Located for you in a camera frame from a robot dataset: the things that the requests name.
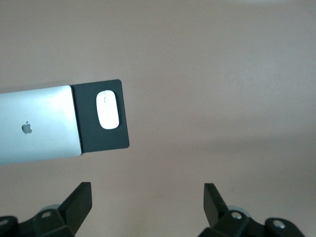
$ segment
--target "black plastic part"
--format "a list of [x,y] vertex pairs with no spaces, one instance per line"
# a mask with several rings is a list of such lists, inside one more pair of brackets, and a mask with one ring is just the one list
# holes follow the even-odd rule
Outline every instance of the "black plastic part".
[[[229,211],[214,184],[204,185],[204,211],[211,228],[206,228],[199,237],[304,237],[287,220],[270,218],[263,226],[240,211]],[[233,212],[239,213],[239,218],[234,218]],[[275,220],[284,226],[276,226]]]
[[209,226],[212,228],[226,212],[224,200],[214,184],[204,184],[204,212]]
[[228,237],[214,229],[206,228],[198,237]]
[[[274,221],[284,223],[284,228],[274,225]],[[274,237],[304,237],[302,232],[292,223],[280,218],[269,218],[265,222],[266,231],[273,234]]]
[[74,237],[56,209],[41,211],[33,224],[38,237]]
[[17,235],[18,219],[14,216],[0,217],[0,236],[13,237]]
[[[129,147],[122,83],[119,79],[71,85],[83,153]],[[119,126],[106,130],[100,125],[96,97],[111,90],[117,99]]]
[[0,217],[0,237],[73,237],[91,208],[91,183],[81,183],[58,209],[19,224],[14,216]]
[[[241,218],[234,218],[232,216],[233,213],[238,213]],[[247,231],[248,223],[249,220],[245,214],[236,211],[228,211],[220,218],[213,229],[229,237],[240,237]]]
[[91,183],[81,183],[59,206],[58,211],[75,235],[91,208]]

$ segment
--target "silver laptop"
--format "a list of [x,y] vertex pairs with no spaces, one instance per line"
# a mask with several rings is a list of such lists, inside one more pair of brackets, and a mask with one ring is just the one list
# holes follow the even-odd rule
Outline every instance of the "silver laptop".
[[0,94],[0,164],[79,155],[70,86]]

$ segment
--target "black clamp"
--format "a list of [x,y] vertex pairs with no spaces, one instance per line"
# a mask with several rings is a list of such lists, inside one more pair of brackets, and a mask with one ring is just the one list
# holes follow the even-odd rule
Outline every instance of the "black clamp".
[[0,237],[74,237],[91,208],[91,183],[81,183],[57,209],[22,223],[14,216],[0,217]]
[[304,237],[287,220],[269,218],[263,226],[238,210],[229,210],[214,184],[204,185],[204,211],[210,228],[199,237]]

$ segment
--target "laptop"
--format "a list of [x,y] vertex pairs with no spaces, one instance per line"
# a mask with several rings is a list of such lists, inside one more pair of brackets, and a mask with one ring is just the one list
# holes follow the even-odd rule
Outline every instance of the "laptop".
[[0,164],[80,155],[69,85],[0,94]]

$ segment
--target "black mouse pad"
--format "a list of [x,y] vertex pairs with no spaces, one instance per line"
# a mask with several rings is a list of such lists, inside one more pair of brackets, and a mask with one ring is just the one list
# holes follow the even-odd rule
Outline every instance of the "black mouse pad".
[[[83,153],[129,147],[122,83],[119,79],[71,85]],[[114,129],[101,127],[96,97],[100,91],[114,92],[119,125]]]

